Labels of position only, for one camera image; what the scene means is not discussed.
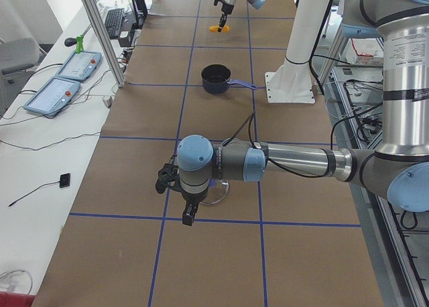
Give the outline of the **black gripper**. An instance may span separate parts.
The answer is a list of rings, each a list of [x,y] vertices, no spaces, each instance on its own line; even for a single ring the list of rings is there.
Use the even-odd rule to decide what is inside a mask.
[[[182,192],[183,199],[188,203],[182,213],[182,223],[184,225],[193,225],[196,212],[198,211],[198,205],[207,197],[207,194],[207,189],[196,194],[187,191]]]
[[[226,15],[230,15],[232,14],[234,9],[234,5],[231,5],[229,3],[225,3],[223,2],[223,6],[222,6],[222,15],[221,18],[219,19],[219,25],[218,25],[218,32],[222,32],[226,22],[227,22],[227,16]]]

